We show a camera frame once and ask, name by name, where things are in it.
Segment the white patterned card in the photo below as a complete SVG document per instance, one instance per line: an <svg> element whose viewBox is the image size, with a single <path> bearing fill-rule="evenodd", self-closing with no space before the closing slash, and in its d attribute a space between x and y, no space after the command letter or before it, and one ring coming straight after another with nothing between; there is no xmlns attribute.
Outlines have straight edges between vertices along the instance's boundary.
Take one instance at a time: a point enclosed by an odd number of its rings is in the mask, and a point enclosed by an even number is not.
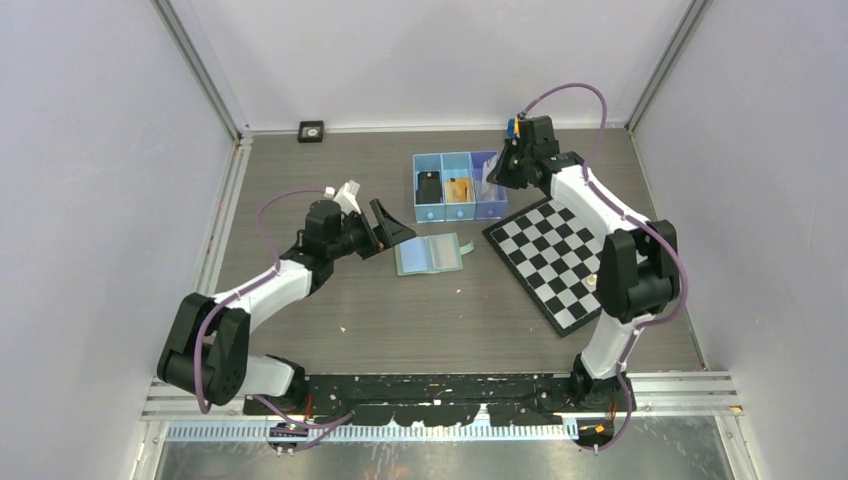
<svg viewBox="0 0 848 480"><path fill-rule="evenodd" d="M496 183L490 180L490 175L495 171L497 159L491 157L481 168L481 178L479 182L479 190L477 199L481 201L493 201L498 198L498 188Z"/></svg>

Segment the mint green card holder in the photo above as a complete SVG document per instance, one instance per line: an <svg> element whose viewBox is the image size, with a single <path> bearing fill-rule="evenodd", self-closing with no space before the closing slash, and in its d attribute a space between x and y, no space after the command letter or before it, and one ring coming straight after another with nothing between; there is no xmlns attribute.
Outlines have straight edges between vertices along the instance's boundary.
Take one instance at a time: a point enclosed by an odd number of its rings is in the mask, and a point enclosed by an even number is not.
<svg viewBox="0 0 848 480"><path fill-rule="evenodd" d="M461 271L463 257L475 248L473 241L461 245L456 233L416 237L394 248L398 276Z"/></svg>

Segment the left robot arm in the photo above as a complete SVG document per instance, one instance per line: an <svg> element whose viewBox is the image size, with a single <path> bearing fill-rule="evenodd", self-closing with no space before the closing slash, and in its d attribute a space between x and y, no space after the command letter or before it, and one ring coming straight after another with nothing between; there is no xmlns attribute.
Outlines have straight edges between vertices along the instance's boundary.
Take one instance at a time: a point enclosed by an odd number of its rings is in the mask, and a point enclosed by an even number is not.
<svg viewBox="0 0 848 480"><path fill-rule="evenodd" d="M272 266L248 282L215 295L185 296L160 354L159 380L194 395L202 412L238 395L258 395L284 414L307 398L304 371L294 362L249 352L253 332L290 304L316 293L349 255L368 259L415 238L374 199L376 222L353 203L317 200L295 243Z"/></svg>

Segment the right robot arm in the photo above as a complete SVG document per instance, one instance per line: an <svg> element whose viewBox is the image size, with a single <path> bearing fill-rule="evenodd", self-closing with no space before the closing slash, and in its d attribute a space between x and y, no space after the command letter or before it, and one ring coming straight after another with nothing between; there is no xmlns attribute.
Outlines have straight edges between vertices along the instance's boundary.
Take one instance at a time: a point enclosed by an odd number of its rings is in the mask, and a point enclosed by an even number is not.
<svg viewBox="0 0 848 480"><path fill-rule="evenodd" d="M596 293L602 312L575 358L567 398L589 411L611 404L626 384L626 362L642 330L681 299L675 227L635 212L602 185L586 159L561 152L547 116L517 115L486 178L511 189L538 188L600 241Z"/></svg>

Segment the black card in tray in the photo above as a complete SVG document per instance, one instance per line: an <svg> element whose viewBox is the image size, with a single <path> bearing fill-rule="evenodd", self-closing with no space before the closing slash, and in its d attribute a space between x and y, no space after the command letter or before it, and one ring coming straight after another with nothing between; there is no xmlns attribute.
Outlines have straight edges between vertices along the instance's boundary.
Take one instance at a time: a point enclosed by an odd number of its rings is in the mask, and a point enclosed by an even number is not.
<svg viewBox="0 0 848 480"><path fill-rule="evenodd" d="M417 205L434 205L443 202L443 187L439 171L417 173L415 199Z"/></svg>

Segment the orange card in tray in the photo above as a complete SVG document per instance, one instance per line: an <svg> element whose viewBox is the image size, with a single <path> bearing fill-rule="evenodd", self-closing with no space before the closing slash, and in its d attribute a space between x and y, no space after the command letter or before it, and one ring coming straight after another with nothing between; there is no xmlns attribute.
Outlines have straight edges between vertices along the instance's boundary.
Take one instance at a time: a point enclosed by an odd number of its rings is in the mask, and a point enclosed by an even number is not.
<svg viewBox="0 0 848 480"><path fill-rule="evenodd" d="M470 178L448 178L444 190L446 203L469 203L473 200L473 182Z"/></svg>

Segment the blue yellow toy block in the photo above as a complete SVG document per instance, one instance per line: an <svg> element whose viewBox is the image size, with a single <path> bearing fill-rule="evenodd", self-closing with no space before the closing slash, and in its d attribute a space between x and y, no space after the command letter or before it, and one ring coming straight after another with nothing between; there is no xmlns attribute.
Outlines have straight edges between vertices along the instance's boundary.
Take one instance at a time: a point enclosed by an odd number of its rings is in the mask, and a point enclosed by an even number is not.
<svg viewBox="0 0 848 480"><path fill-rule="evenodd" d="M518 127L519 127L519 119L518 119L517 116L514 116L508 121L507 128L506 128L506 138L508 140L515 139L519 135Z"/></svg>

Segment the blue three-compartment tray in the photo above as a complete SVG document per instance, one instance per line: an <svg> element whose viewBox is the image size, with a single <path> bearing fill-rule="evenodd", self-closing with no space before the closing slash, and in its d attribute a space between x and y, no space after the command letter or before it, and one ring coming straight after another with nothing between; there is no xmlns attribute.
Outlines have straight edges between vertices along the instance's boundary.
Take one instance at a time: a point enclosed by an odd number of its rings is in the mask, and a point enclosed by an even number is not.
<svg viewBox="0 0 848 480"><path fill-rule="evenodd" d="M506 189L484 174L495 151L422 153L412 157L413 208L419 223L488 221L507 210Z"/></svg>

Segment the black white checkerboard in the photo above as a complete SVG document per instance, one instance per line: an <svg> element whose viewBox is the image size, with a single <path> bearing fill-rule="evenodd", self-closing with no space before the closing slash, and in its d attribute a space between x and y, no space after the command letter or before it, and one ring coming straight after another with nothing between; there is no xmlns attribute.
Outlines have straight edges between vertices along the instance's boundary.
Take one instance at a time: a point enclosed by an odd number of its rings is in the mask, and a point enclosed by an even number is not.
<svg viewBox="0 0 848 480"><path fill-rule="evenodd" d="M537 201L483 236L559 336L600 315L593 276L601 245L565 206Z"/></svg>

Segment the small black square box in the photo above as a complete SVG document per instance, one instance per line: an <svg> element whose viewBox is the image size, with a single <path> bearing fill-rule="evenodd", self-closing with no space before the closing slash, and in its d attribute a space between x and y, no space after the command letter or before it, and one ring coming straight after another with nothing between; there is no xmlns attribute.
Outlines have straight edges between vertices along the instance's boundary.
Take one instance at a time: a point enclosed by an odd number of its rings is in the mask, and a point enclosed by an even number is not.
<svg viewBox="0 0 848 480"><path fill-rule="evenodd" d="M325 123L322 120L301 121L298 125L297 142L301 144L321 143Z"/></svg>

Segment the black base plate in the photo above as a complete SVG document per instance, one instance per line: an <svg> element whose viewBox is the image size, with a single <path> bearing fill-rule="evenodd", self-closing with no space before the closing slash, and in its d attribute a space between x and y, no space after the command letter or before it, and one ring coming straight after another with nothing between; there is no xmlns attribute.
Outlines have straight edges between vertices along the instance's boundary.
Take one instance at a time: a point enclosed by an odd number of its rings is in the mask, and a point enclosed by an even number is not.
<svg viewBox="0 0 848 480"><path fill-rule="evenodd" d="M299 375L281 397L260 395L247 415L306 414L317 424L345 418L350 425L383 427L491 425L546 426L561 414L624 414L635 408L630 385L531 374L313 374Z"/></svg>

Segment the aluminium frame rail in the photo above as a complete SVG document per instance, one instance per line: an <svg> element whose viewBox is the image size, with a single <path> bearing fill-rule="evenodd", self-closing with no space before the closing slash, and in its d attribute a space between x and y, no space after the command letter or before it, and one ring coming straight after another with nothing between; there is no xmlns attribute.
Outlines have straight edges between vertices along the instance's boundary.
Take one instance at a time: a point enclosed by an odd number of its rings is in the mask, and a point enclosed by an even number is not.
<svg viewBox="0 0 848 480"><path fill-rule="evenodd" d="M441 409L461 421L488 411L505 415L513 409L550 414L599 415L614 408L625 414L631 404L642 414L738 414L742 407L730 376L725 372L661 372L628 374L630 394L618 391L606 401L595 394L579 401L569 392L564 374L439 374L439 375L312 375L305 379L309 393L300 400L275 398L285 413L311 411L318 417L355 411L358 418L373 410L373 421L394 411Z"/></svg>

